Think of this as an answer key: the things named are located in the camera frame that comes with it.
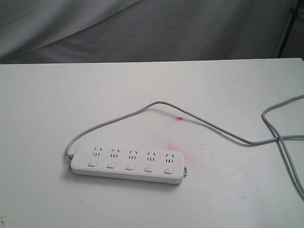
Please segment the white five-outlet power strip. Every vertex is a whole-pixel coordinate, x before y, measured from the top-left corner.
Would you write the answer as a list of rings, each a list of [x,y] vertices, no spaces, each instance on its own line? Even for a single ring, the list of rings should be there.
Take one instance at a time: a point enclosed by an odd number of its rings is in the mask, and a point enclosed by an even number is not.
[[[167,184],[180,184],[187,175],[183,154],[162,149],[82,145],[70,167],[80,175]]]

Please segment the grey backdrop cloth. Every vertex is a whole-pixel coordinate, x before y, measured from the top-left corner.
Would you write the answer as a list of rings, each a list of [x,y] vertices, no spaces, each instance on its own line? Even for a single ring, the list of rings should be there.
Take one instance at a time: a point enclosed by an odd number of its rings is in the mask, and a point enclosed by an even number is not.
[[[3,0],[3,64],[275,58],[297,0]]]

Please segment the black tripod stand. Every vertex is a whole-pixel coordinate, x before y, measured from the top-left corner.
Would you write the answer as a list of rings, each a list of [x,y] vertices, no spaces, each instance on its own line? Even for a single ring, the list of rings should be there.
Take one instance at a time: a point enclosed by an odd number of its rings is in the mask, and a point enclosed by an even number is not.
[[[282,57],[282,54],[284,52],[284,49],[286,47],[286,44],[288,42],[288,39],[289,39],[289,36],[290,36],[290,33],[292,31],[292,28],[294,26],[294,22],[298,16],[298,12],[299,12],[299,8],[300,8],[300,3],[301,1],[300,0],[297,0],[296,1],[296,4],[294,7],[292,7],[290,10],[289,10],[289,13],[291,14],[291,17],[290,17],[290,21],[288,23],[288,26],[287,26],[287,29],[286,29],[286,32],[284,34],[284,37],[283,37],[283,40],[281,42],[281,45],[280,45],[280,48],[278,50],[278,53],[276,55],[276,58],[281,58]]]

